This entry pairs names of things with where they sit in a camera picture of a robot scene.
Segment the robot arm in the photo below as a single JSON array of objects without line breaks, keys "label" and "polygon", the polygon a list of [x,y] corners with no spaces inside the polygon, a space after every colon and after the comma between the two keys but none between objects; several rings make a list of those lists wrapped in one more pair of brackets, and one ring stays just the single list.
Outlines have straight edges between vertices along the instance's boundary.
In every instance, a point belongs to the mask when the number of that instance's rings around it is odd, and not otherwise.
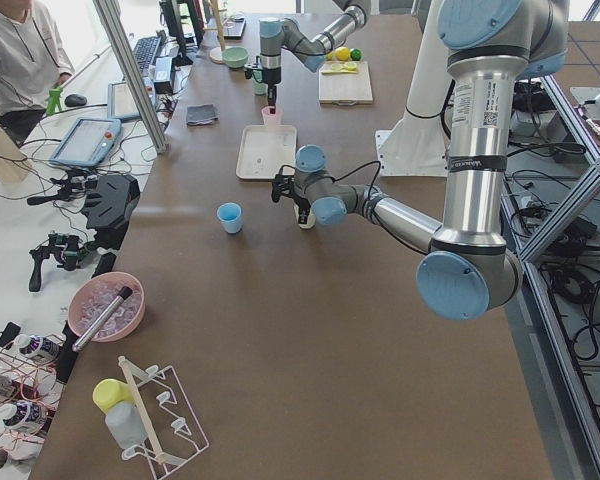
[{"label": "robot arm", "polygon": [[421,253],[418,291],[439,316],[469,320],[507,303],[522,281],[499,221],[514,86],[563,66],[568,15],[565,1],[445,1],[431,20],[455,83],[441,220],[374,185],[339,184],[315,145],[274,177],[272,198],[291,198],[322,225],[359,214]]},{"label": "robot arm", "polygon": [[308,70],[316,72],[326,54],[342,46],[356,30],[362,29],[371,14],[370,1],[335,1],[343,13],[320,33],[309,39],[299,23],[290,17],[264,17],[259,20],[260,52],[245,66],[245,77],[261,73],[267,87],[267,105],[276,112],[277,85],[282,80],[282,50],[291,52]]}]

